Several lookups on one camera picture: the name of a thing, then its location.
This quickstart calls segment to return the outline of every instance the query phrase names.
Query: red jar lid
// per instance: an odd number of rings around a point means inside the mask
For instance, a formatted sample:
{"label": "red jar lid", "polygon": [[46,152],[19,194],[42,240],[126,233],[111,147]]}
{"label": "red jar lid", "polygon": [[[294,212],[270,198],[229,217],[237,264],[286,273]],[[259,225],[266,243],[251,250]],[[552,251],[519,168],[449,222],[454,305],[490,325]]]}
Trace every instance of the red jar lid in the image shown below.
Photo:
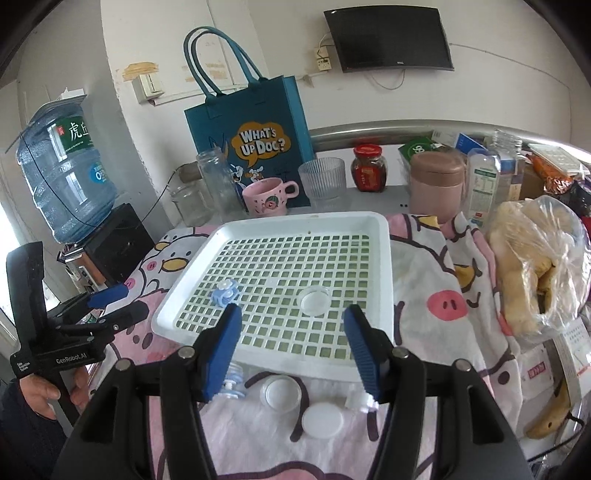
{"label": "red jar lid", "polygon": [[355,152],[355,155],[358,157],[374,158],[382,155],[382,147],[366,143],[363,145],[357,145],[353,149],[353,152]]}

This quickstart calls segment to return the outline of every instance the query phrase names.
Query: tablecloth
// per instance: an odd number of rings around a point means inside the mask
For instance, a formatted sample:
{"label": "tablecloth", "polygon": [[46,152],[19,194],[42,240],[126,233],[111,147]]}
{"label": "tablecloth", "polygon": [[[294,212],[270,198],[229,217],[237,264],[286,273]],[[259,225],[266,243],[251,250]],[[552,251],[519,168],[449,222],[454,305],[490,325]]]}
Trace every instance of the tablecloth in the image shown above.
{"label": "tablecloth", "polygon": [[[476,228],[460,214],[439,227],[435,217],[400,214],[388,218],[395,293],[394,342],[426,361],[451,364],[467,358],[488,384],[509,423],[515,427],[521,385],[518,346],[500,312],[492,251]],[[117,358],[136,364],[159,361],[178,344],[155,335],[151,317],[176,278],[214,227],[169,231],[126,281],[127,298],[107,312],[136,299],[150,308],[148,318],[121,332],[111,345],[92,388]],[[306,408],[318,401],[344,407],[356,384],[297,378],[300,408],[278,414],[259,399],[262,380],[274,374],[246,369],[244,400],[216,397],[201,409],[203,427],[221,478],[363,479],[371,465],[386,407],[364,414],[342,409],[345,426],[330,440],[307,436],[301,426]],[[160,405],[150,402],[152,456],[156,478],[166,478]],[[417,477],[428,478],[432,462],[436,404],[427,400]]]}

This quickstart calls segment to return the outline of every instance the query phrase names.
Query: metal pipe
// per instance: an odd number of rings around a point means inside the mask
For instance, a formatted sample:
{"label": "metal pipe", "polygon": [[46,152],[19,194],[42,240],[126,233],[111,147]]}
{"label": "metal pipe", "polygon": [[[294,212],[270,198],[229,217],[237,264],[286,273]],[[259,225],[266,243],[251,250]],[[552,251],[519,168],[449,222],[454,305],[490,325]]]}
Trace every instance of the metal pipe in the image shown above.
{"label": "metal pipe", "polygon": [[335,127],[310,130],[315,152],[353,148],[360,143],[371,142],[382,145],[404,144],[416,137],[431,137],[433,130],[462,132],[476,141],[492,136],[495,129],[520,137],[525,143],[542,143],[575,148],[586,155],[588,152],[568,143],[516,128],[499,125],[462,122],[456,120],[384,120],[337,125]]}

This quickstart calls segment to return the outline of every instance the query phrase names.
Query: white tray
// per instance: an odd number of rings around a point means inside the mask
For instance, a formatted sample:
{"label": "white tray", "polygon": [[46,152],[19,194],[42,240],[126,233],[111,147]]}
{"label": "white tray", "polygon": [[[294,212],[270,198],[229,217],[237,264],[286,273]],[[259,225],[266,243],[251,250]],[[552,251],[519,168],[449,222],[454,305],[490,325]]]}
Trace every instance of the white tray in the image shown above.
{"label": "white tray", "polygon": [[[359,381],[342,323],[352,303],[361,306],[373,327],[393,337],[388,222],[377,213],[290,215],[221,226],[154,313],[153,331],[192,344],[222,314],[210,296],[226,278],[234,278],[241,291],[235,302],[242,309],[235,361]],[[312,286],[324,287],[329,297],[327,310],[316,317],[307,316],[300,304],[301,293]]]}

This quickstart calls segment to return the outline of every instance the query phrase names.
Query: pink mug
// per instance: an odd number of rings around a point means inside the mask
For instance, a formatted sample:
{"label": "pink mug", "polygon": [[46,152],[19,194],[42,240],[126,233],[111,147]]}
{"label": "pink mug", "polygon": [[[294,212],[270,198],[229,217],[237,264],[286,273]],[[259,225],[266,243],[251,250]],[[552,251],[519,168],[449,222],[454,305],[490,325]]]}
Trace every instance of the pink mug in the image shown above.
{"label": "pink mug", "polygon": [[[285,189],[293,186],[293,193]],[[287,214],[287,199],[300,194],[300,188],[294,181],[283,182],[277,177],[262,179],[251,183],[242,191],[246,208],[255,217],[274,217]]]}

